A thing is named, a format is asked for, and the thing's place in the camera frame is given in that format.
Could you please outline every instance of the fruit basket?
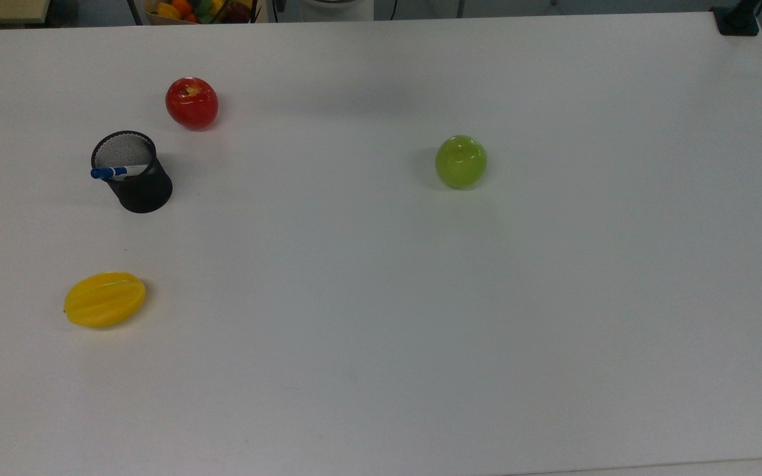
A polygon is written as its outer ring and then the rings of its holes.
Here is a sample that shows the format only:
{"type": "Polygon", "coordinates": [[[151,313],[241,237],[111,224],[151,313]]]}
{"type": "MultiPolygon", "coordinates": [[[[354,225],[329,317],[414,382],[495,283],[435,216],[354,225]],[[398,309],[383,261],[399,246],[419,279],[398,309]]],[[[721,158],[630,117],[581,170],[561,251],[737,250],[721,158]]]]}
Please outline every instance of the fruit basket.
{"type": "Polygon", "coordinates": [[[266,23],[266,0],[143,0],[149,24],[266,23]]]}

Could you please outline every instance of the mesh cup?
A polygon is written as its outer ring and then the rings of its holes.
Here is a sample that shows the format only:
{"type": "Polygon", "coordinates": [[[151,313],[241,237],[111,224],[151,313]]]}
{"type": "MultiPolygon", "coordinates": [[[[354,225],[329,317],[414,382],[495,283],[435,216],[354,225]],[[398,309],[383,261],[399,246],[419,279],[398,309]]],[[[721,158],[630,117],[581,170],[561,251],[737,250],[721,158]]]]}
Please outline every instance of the mesh cup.
{"type": "Polygon", "coordinates": [[[135,214],[148,214],[163,207],[172,195],[172,180],[157,160],[154,142],[139,132],[121,130],[102,139],[93,149],[90,163],[94,169],[147,166],[141,174],[123,180],[102,178],[119,203],[135,214]]]}

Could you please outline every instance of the plastic fruit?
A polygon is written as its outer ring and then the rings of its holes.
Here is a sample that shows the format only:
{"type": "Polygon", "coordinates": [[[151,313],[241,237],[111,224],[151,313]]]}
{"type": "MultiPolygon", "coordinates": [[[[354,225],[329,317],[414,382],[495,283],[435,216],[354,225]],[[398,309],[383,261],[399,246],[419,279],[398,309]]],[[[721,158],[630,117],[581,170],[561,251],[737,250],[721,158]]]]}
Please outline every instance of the plastic fruit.
{"type": "Polygon", "coordinates": [[[169,3],[158,3],[157,15],[164,18],[181,19],[181,13],[169,3]]]}
{"type": "Polygon", "coordinates": [[[454,136],[443,142],[435,160],[437,174],[447,186],[466,188],[474,184],[487,168],[484,146],[470,136],[454,136]]]}
{"type": "Polygon", "coordinates": [[[106,327],[130,317],[145,298],[146,287],[135,275],[102,273],[73,286],[63,301],[63,311],[76,325],[106,327]]]}
{"type": "Polygon", "coordinates": [[[242,3],[230,3],[225,9],[224,23],[249,23],[251,10],[242,3]]]}
{"type": "Polygon", "coordinates": [[[203,79],[181,78],[170,85],[166,106],[177,123],[190,130],[200,130],[215,120],[220,100],[214,88],[203,79]]]}
{"type": "Polygon", "coordinates": [[[187,18],[187,15],[193,13],[193,6],[187,0],[172,0],[172,6],[181,14],[181,18],[187,18]]]}
{"type": "MultiPolygon", "coordinates": [[[[220,9],[225,4],[225,0],[212,0],[211,2],[211,16],[214,17],[220,12],[220,9]]],[[[225,18],[225,12],[220,15],[220,20],[225,18]]]]}

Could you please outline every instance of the black mesh pen holder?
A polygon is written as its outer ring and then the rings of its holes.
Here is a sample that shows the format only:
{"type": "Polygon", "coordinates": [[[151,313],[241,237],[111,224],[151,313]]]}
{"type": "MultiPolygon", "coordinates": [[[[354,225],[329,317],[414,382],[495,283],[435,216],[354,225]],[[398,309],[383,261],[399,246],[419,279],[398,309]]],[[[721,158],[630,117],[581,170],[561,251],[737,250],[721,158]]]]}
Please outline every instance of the black mesh pen holder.
{"type": "Polygon", "coordinates": [[[154,212],[172,195],[172,180],[157,160],[154,142],[133,130],[121,130],[102,139],[90,160],[94,169],[145,165],[138,175],[102,178],[114,191],[119,203],[135,214],[154,212]]]}

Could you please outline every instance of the orange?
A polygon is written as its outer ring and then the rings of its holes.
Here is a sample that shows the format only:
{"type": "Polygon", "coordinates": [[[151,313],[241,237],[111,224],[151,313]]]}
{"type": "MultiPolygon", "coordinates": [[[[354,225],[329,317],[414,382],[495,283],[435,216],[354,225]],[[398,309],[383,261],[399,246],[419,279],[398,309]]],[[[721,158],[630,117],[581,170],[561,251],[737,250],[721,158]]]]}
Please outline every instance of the orange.
{"type": "Polygon", "coordinates": [[[181,18],[187,18],[193,13],[193,6],[187,0],[172,0],[172,6],[181,13],[181,18]]]}

